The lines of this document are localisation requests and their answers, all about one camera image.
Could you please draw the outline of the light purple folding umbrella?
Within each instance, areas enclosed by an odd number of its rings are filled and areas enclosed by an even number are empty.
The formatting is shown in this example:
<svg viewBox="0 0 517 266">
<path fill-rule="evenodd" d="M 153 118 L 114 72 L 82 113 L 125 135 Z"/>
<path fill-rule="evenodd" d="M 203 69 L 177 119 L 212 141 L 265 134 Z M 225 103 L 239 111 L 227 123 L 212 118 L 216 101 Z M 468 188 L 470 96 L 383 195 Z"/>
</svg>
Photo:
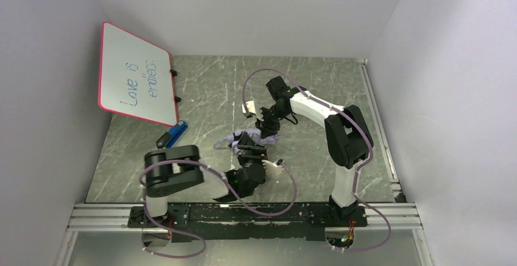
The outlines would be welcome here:
<svg viewBox="0 0 517 266">
<path fill-rule="evenodd" d="M 247 134 L 251 140 L 258 145 L 274 145 L 277 143 L 279 136 L 271 135 L 266 138 L 261 138 L 262 132 L 258 128 L 238 129 L 221 140 L 218 140 L 214 149 L 231 149 L 234 154 L 238 154 L 241 150 L 237 148 L 238 142 Z"/>
</svg>

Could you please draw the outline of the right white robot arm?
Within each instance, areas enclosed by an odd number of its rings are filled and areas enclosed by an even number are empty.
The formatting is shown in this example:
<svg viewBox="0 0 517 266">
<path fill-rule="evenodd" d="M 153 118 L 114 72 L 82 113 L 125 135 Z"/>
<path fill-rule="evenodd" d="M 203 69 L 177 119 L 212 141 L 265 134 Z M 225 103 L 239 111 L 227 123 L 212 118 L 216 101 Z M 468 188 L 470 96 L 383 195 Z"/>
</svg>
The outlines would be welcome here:
<svg viewBox="0 0 517 266">
<path fill-rule="evenodd" d="M 280 121 L 288 115 L 302 115 L 322 126 L 330 157 L 338 166 L 329 197 L 331 210 L 340 218 L 347 217 L 358 206 L 357 183 L 360 169 L 371 160 L 373 140 L 359 107 L 334 105 L 311 94 L 303 87 L 289 87 L 277 76 L 266 83 L 274 100 L 269 107 L 256 107 L 243 101 L 243 113 L 255 116 L 261 137 L 276 135 Z"/>
</svg>

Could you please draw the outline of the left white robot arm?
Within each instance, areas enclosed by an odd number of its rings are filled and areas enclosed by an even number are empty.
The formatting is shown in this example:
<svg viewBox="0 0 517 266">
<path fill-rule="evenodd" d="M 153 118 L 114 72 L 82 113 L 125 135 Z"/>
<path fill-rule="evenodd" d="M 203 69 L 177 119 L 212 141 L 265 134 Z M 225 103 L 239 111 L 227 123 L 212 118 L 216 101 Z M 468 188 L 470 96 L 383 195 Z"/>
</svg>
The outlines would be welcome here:
<svg viewBox="0 0 517 266">
<path fill-rule="evenodd" d="M 224 196 L 215 198 L 219 203 L 236 201 L 238 197 L 245 198 L 254 193 L 256 187 L 265 183 L 266 171 L 263 161 L 267 160 L 266 147 L 262 145 L 238 145 L 242 149 L 238 153 L 239 169 L 225 172 L 223 176 L 237 193 L 229 192 Z M 173 170 L 173 164 L 158 165 L 166 160 L 181 160 L 178 165 L 179 171 Z M 153 166 L 153 169 L 146 173 L 146 200 L 150 202 L 148 211 L 151 217 L 162 221 L 168 217 L 168 203 L 166 197 L 202 184 L 204 176 L 201 167 L 185 163 L 185 161 L 199 161 L 200 153 L 196 145 L 177 146 L 167 149 L 151 151 L 144 156 L 146 168 Z"/>
</svg>

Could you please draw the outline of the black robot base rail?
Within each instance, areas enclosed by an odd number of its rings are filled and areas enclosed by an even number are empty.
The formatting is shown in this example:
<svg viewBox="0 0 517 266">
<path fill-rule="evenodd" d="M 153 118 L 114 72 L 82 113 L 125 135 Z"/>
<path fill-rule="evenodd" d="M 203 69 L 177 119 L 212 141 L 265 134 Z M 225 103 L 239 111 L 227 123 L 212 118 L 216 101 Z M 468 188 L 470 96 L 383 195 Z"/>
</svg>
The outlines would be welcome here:
<svg viewBox="0 0 517 266">
<path fill-rule="evenodd" d="M 156 221 L 186 235 L 173 233 L 171 242 L 192 242 L 198 235 L 205 240 L 290 239 L 324 241 L 328 228 L 367 226 L 365 208 L 356 204 L 342 213 L 327 202 L 294 203 L 280 216 L 260 216 L 242 204 L 170 203 L 164 217 Z"/>
</svg>

